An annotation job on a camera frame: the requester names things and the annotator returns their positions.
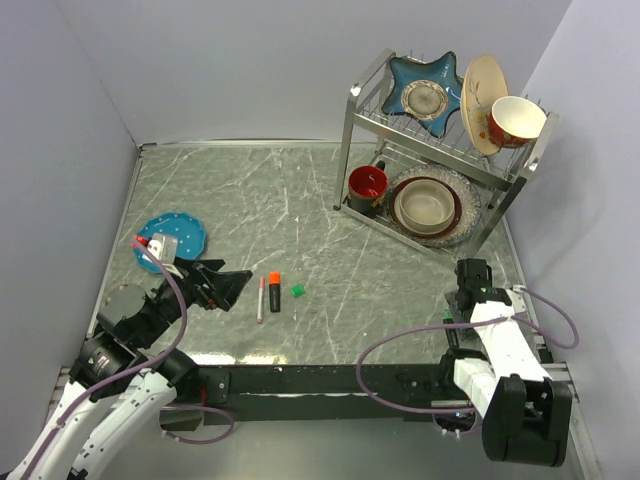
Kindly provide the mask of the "white pink acrylic marker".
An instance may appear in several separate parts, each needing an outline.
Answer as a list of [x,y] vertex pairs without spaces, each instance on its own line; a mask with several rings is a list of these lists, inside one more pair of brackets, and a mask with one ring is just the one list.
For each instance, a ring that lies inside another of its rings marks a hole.
[[259,290],[258,290],[258,306],[257,306],[257,314],[256,314],[256,320],[257,320],[258,324],[262,324],[263,323],[263,319],[264,319],[265,285],[266,285],[265,277],[260,277],[260,279],[259,279]]

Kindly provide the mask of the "black orange highlighter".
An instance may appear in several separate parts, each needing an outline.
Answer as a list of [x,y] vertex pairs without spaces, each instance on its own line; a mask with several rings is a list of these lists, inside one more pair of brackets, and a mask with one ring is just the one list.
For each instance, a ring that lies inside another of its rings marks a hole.
[[281,311],[281,277],[280,273],[273,271],[269,273],[269,309],[272,313]]

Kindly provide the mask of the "green pen cap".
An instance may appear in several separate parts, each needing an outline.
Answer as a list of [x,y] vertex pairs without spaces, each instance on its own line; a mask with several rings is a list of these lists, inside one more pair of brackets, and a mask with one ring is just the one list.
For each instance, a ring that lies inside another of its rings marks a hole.
[[298,297],[300,297],[301,295],[303,295],[305,293],[305,288],[301,284],[294,285],[291,288],[291,293],[292,293],[294,298],[298,298]]

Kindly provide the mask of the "black green highlighter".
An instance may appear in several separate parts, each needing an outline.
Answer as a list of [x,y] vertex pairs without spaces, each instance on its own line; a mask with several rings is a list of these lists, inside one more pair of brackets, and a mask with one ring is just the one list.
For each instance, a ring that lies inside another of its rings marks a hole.
[[[444,311],[443,324],[453,325],[455,323],[454,318],[449,309]],[[445,335],[450,349],[457,349],[460,347],[459,337],[456,329],[446,329]]]

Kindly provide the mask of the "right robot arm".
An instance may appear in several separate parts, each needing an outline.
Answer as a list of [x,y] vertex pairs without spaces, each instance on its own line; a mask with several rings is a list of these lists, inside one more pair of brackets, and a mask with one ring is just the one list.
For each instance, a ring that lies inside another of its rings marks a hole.
[[481,259],[458,261],[455,274],[457,290],[447,302],[484,350],[452,351],[451,377],[482,418],[485,454],[497,462],[561,466],[572,394],[545,370],[520,329],[524,288],[495,287]]

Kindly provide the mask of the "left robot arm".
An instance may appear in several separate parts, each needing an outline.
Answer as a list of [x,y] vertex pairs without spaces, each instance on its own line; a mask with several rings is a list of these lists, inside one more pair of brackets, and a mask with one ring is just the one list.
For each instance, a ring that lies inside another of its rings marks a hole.
[[76,357],[62,396],[25,458],[7,479],[98,479],[136,432],[197,385],[198,366],[171,343],[145,352],[173,325],[185,334],[192,305],[229,311],[252,278],[224,261],[175,259],[151,290],[112,290]]

